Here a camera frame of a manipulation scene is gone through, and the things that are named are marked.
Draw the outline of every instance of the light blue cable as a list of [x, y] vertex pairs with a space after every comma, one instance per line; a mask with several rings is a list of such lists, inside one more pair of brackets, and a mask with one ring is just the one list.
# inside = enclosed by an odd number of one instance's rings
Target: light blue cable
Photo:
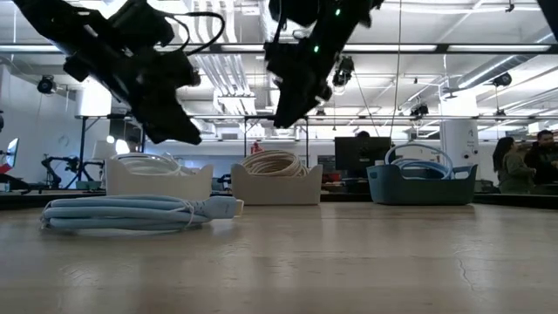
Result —
[[180, 230], [233, 218], [236, 199], [214, 196], [184, 201], [168, 196], [124, 195], [50, 202], [41, 221], [49, 229]]
[[[408, 168], [408, 167], [422, 167], [425, 169], [431, 169], [437, 171], [443, 175], [441, 180], [451, 180], [453, 177], [453, 163], [450, 156], [448, 156], [444, 151], [437, 149], [436, 147], [431, 147], [424, 144], [419, 143], [408, 143], [404, 145], [400, 145], [397, 147], [392, 147], [389, 152], [385, 155], [385, 164], [390, 164], [390, 155], [393, 154], [397, 149], [403, 147], [423, 147], [426, 149], [433, 150], [434, 152], [440, 153], [444, 158], [446, 158], [448, 166], [444, 166], [438, 162], [428, 161], [428, 160], [418, 160], [418, 159], [411, 159], [411, 158], [400, 158], [398, 160], [394, 160], [391, 164], [394, 166], [398, 166], [401, 170]], [[424, 179], [424, 178], [406, 178], [406, 179]]]

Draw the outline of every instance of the table surface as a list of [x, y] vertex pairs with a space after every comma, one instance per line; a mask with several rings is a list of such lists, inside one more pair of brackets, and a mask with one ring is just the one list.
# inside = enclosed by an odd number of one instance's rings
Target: table surface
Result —
[[0, 212], [2, 313], [553, 313], [558, 212], [324, 203], [180, 233]]

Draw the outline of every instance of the blue basket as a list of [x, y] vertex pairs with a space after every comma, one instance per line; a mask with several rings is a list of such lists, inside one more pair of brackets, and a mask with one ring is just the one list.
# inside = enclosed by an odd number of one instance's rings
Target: blue basket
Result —
[[466, 205], [473, 201], [477, 166], [456, 167], [455, 174], [468, 173], [466, 179], [406, 179], [412, 170], [394, 165], [368, 167], [372, 200], [384, 205]]

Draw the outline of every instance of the computer monitor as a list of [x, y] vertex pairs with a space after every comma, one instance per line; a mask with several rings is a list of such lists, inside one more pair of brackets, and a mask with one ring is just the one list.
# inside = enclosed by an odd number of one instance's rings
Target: computer monitor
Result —
[[19, 139], [14, 139], [8, 144], [8, 149], [6, 150], [6, 163], [12, 168], [16, 166], [18, 144]]
[[337, 137], [335, 138], [336, 170], [357, 171], [374, 166], [384, 160], [391, 149], [389, 137]]

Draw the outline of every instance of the woman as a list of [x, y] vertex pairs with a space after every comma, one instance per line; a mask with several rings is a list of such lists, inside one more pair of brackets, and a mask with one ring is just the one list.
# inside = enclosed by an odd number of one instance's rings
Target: woman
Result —
[[533, 188], [535, 169], [527, 167], [517, 154], [514, 138], [506, 137], [498, 141], [492, 155], [494, 171], [498, 173], [502, 194], [529, 194]]

